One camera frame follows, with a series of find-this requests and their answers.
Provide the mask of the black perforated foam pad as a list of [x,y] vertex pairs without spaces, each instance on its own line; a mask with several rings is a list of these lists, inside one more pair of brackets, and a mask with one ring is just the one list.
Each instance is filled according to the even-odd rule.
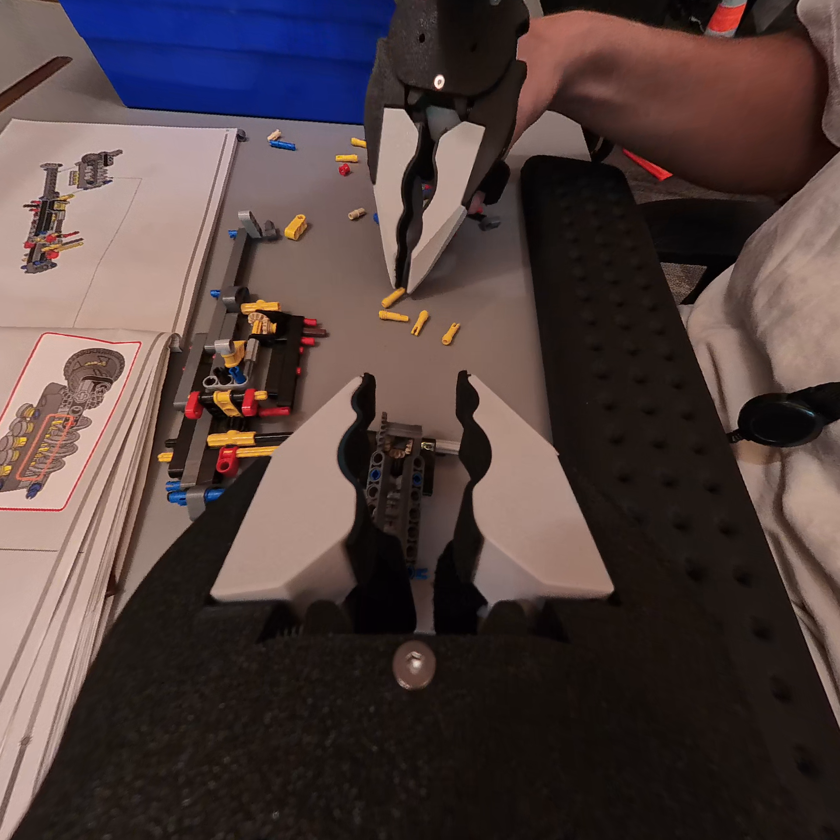
[[838,727],[624,174],[520,173],[553,440],[722,631],[805,836],[838,838]]

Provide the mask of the long lego chassis assembly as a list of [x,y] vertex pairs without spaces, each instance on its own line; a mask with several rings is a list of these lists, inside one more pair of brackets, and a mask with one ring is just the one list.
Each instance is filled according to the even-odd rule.
[[232,252],[223,285],[211,290],[213,317],[193,335],[175,393],[181,425],[159,455],[168,468],[166,499],[192,521],[224,494],[242,460],[267,457],[289,437],[261,433],[256,424],[291,414],[303,354],[328,335],[315,318],[249,292],[251,251],[278,240],[264,240],[262,225],[240,211],[228,231]]

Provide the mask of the person's right forearm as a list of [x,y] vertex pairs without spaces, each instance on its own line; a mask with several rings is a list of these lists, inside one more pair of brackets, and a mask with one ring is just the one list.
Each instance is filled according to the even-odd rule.
[[801,31],[718,39],[582,10],[556,23],[562,111],[687,181],[794,193],[838,153],[826,61]]

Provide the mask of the person's white shirt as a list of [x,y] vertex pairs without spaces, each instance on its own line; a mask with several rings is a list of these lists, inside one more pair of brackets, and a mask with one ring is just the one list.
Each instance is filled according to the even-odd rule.
[[[838,382],[838,155],[682,312],[719,417],[730,427],[754,396]],[[735,454],[837,716],[838,423],[800,447],[742,442]]]

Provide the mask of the lego instruction booklet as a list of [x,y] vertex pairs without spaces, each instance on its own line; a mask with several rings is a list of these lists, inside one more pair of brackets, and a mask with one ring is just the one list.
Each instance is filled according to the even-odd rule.
[[102,642],[236,129],[2,132],[2,838]]

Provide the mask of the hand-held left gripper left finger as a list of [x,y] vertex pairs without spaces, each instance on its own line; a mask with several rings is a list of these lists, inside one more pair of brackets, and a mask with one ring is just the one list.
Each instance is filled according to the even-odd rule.
[[353,399],[375,394],[354,377],[274,454],[213,584],[216,602],[341,603],[355,587],[347,540],[356,519],[355,480],[340,444],[357,420]]

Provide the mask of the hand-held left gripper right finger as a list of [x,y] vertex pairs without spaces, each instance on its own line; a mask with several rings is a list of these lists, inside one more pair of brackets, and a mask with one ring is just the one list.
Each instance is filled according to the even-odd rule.
[[469,476],[456,522],[457,580],[486,604],[612,594],[552,445],[467,371],[458,373],[456,416]]

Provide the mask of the heap of small lego pieces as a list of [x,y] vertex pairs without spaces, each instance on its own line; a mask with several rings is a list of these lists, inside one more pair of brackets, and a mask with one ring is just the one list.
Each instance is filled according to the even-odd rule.
[[[353,147],[363,150],[366,149],[366,142],[364,140],[352,138],[350,142]],[[341,176],[348,176],[351,174],[351,165],[358,164],[360,159],[359,155],[356,153],[337,154],[335,156],[335,161],[338,164],[339,174]],[[476,222],[479,230],[483,232],[496,229],[501,225],[501,219],[498,216],[486,215],[481,209],[475,213],[467,215],[467,218]]]

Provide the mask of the grey lego gear assembly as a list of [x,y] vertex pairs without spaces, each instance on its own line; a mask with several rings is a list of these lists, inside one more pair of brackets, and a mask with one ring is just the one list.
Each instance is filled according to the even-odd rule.
[[371,519],[398,538],[409,579],[428,581],[427,567],[418,564],[422,499],[433,495],[436,459],[457,456],[460,442],[427,437],[421,426],[393,422],[386,412],[368,435],[365,497]]

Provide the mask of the blue plastic bin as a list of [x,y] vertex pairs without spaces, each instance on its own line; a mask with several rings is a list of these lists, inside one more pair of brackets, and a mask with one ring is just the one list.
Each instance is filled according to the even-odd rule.
[[130,108],[362,123],[392,1],[65,1]]

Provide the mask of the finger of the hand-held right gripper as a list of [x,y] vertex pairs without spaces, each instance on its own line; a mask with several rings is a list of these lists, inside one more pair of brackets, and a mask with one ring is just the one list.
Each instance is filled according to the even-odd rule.
[[374,179],[374,199],[385,265],[395,288],[409,288],[409,232],[418,213],[416,163],[421,126],[403,108],[385,108]]
[[461,122],[443,133],[437,142],[434,195],[423,210],[421,236],[411,254],[408,292],[414,292],[434,268],[466,217],[475,191],[468,187],[469,178],[484,134],[485,127]]

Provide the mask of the orange traffic cone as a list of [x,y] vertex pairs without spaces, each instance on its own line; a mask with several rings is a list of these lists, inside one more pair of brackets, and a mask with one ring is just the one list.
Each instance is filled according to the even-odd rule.
[[673,28],[708,38],[731,39],[752,5],[750,1],[668,2],[666,19]]

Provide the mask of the person's right hand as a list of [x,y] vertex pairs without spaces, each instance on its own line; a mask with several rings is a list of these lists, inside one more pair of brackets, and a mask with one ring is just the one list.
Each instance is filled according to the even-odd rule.
[[546,112],[571,115],[564,83],[574,57],[574,26],[580,23],[579,17],[578,12],[566,12],[538,18],[520,37],[518,59],[526,65],[527,75],[518,96],[512,144]]

